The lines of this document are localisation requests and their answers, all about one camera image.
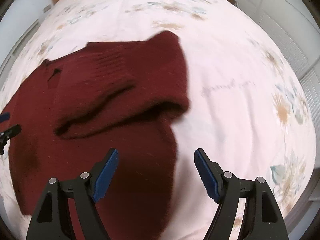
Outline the dark red knit sweater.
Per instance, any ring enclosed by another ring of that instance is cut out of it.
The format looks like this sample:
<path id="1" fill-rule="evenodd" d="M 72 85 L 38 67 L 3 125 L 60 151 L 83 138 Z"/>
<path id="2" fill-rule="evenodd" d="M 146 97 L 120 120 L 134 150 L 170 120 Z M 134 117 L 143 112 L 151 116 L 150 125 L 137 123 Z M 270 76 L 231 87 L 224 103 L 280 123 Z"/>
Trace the dark red knit sweater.
<path id="1" fill-rule="evenodd" d="M 9 168 L 19 210 L 31 215 L 51 177 L 72 179 L 109 149 L 119 165 L 97 210 L 112 239 L 158 239 L 173 187 L 171 123 L 189 107 L 178 37 L 89 43 L 44 60 L 4 107 L 19 124 Z"/>

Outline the pink floral bed cover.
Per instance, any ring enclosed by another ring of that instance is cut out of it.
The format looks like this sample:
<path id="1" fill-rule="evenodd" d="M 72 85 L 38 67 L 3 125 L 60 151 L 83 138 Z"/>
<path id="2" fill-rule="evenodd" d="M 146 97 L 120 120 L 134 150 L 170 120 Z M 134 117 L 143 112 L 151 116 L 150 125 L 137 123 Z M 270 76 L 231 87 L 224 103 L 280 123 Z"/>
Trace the pink floral bed cover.
<path id="1" fill-rule="evenodd" d="M 239 178 L 264 177 L 288 215 L 315 164 L 310 108 L 272 38 L 226 0 L 60 0 L 15 60 L 1 88 L 1 111 L 44 60 L 163 31 L 179 39 L 189 107 L 170 125 L 176 163 L 158 239 L 203 239 L 217 210 L 194 164 L 198 148 Z M 19 210 L 9 146 L 1 157 L 1 217 L 16 239 L 25 239 L 31 215 Z"/>

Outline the white wardrobe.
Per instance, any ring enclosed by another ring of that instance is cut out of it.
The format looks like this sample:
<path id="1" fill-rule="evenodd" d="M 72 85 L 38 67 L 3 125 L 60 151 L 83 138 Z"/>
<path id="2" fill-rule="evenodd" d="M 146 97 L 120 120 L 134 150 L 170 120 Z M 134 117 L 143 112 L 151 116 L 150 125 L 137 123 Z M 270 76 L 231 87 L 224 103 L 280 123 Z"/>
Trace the white wardrobe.
<path id="1" fill-rule="evenodd" d="M 319 74 L 319 27 L 302 0 L 236 0 L 281 50 L 298 78 Z"/>

